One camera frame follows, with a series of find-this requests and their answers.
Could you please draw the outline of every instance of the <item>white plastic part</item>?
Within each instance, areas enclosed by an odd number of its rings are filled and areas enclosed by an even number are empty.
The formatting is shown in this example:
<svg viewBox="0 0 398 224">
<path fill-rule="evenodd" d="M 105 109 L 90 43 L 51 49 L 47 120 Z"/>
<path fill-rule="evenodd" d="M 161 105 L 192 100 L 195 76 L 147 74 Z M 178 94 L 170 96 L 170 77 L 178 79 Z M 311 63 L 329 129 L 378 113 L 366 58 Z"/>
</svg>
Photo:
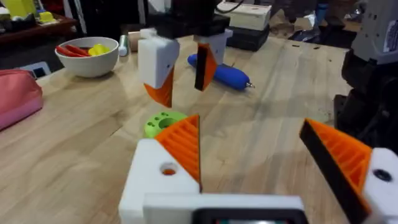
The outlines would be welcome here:
<svg viewBox="0 0 398 224">
<path fill-rule="evenodd" d="M 163 168 L 174 175 L 164 175 Z M 138 142 L 129 175 L 119 204 L 122 224 L 144 224 L 144 197 L 149 193 L 192 194 L 200 186 L 190 174 L 155 139 Z"/>
<path fill-rule="evenodd" d="M 199 208 L 285 208 L 303 210 L 298 196 L 228 194 L 148 194 L 144 201 L 146 224 L 191 224 Z"/>
<path fill-rule="evenodd" d="M 212 35 L 210 37 L 194 35 L 193 40 L 201 44 L 210 44 L 211 53 L 213 53 L 216 63 L 221 65 L 224 59 L 226 39 L 232 37 L 232 34 L 233 32 L 231 30 L 225 29 L 224 33 Z"/>
<path fill-rule="evenodd" d="M 221 2 L 218 8 L 227 11 L 235 7 L 235 2 Z M 272 6 L 255 6 L 252 4 L 242 4 L 234 11 L 224 14 L 231 18 L 229 26 L 245 28 L 251 30 L 264 30 L 271 17 Z"/>
<path fill-rule="evenodd" d="M 142 29 L 138 40 L 138 71 L 141 80 L 158 89 L 173 68 L 180 53 L 176 40 L 159 37 L 154 29 Z"/>
<path fill-rule="evenodd" d="M 392 180 L 376 177 L 376 170 L 386 171 Z M 365 223 L 398 223 L 398 157 L 391 150 L 373 149 L 363 195 L 372 210 Z"/>
</svg>

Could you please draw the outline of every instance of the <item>screw hole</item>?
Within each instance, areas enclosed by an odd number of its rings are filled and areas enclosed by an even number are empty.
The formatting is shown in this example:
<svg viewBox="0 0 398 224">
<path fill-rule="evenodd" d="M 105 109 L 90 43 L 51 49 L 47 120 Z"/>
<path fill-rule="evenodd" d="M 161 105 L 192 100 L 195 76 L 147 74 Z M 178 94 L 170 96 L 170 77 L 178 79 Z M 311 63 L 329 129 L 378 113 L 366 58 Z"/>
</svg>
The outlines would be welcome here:
<svg viewBox="0 0 398 224">
<path fill-rule="evenodd" d="M 168 162 L 160 167 L 160 171 L 163 175 L 174 175 L 177 173 L 177 165 L 174 163 Z"/>
<path fill-rule="evenodd" d="M 391 174 L 388 173 L 387 171 L 383 170 L 383 169 L 375 169 L 375 170 L 373 170 L 373 174 L 378 179 L 381 179 L 381 180 L 383 180 L 385 182 L 391 182 L 392 181 Z"/>
<path fill-rule="evenodd" d="M 170 125 L 172 125 L 172 124 L 174 124 L 174 123 L 176 123 L 176 122 L 177 122 L 176 119 L 173 119 L 173 118 L 165 118 L 165 119 L 163 119 L 162 121 L 159 122 L 159 127 L 160 127 L 161 129 L 165 129 L 165 128 L 169 127 Z"/>
</svg>

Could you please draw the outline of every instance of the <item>white box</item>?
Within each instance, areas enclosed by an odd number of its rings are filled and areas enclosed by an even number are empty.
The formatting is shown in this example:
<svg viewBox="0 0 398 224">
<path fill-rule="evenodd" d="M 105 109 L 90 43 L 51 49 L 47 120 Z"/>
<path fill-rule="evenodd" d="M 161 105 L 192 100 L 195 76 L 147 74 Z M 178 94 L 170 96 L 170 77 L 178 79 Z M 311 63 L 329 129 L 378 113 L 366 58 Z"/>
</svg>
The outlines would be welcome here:
<svg viewBox="0 0 398 224">
<path fill-rule="evenodd" d="M 218 8 L 227 11 L 236 5 L 237 3 L 234 2 L 221 2 L 218 4 Z M 271 16 L 271 6 L 242 4 L 234 11 L 224 15 L 231 18 L 229 26 L 251 30 L 264 30 Z"/>
</svg>

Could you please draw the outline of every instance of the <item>yellow block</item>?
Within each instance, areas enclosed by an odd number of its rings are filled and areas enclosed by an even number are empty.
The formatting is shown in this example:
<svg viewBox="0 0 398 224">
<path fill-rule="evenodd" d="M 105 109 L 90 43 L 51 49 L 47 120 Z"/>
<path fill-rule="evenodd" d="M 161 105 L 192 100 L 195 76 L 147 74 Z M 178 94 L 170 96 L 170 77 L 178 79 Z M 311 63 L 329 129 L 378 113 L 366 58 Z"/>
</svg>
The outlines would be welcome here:
<svg viewBox="0 0 398 224">
<path fill-rule="evenodd" d="M 54 21 L 54 17 L 52 16 L 51 12 L 41 12 L 39 13 L 40 22 L 52 22 Z"/>
</svg>

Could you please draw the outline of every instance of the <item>yellow object in bowl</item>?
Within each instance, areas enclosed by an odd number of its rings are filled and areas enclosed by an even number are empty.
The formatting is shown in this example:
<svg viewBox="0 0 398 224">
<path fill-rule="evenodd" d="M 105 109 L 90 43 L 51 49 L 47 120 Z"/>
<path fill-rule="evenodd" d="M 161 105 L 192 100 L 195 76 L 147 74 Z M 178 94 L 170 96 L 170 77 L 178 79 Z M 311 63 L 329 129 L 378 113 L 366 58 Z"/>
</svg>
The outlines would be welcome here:
<svg viewBox="0 0 398 224">
<path fill-rule="evenodd" d="M 109 52 L 109 48 L 105 47 L 102 44 L 96 44 L 94 47 L 88 50 L 88 54 L 91 56 L 97 56 L 101 54 L 105 54 Z"/>
</svg>

